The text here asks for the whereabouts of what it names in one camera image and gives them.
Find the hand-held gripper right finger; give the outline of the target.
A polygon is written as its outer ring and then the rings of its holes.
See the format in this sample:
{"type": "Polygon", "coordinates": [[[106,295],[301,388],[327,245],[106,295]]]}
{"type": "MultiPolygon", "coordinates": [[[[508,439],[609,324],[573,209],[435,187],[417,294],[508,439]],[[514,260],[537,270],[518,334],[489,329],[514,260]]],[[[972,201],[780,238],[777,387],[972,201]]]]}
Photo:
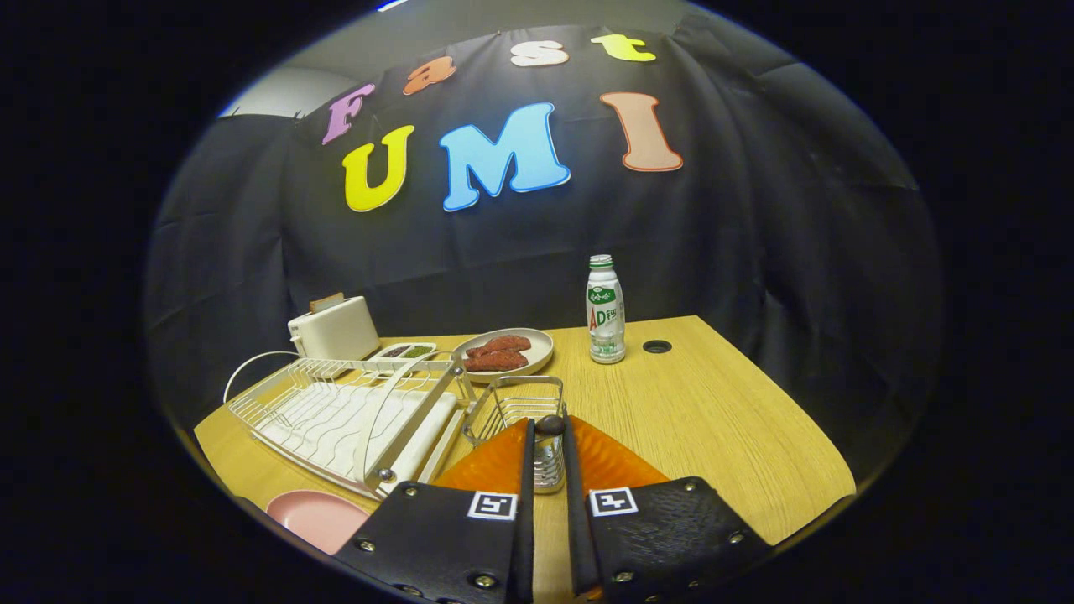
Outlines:
{"type": "Polygon", "coordinates": [[[670,479],[575,416],[561,450],[576,596],[699,601],[769,557],[767,540],[705,479],[670,479]]]}

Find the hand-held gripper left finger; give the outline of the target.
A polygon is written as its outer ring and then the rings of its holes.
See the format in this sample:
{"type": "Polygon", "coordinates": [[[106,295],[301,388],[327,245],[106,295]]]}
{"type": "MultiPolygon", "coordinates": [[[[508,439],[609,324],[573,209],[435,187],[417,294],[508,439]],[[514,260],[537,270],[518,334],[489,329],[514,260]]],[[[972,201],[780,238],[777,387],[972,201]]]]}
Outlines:
{"type": "Polygon", "coordinates": [[[410,603],[529,603],[533,461],[520,420],[438,481],[400,484],[335,558],[410,603]]]}

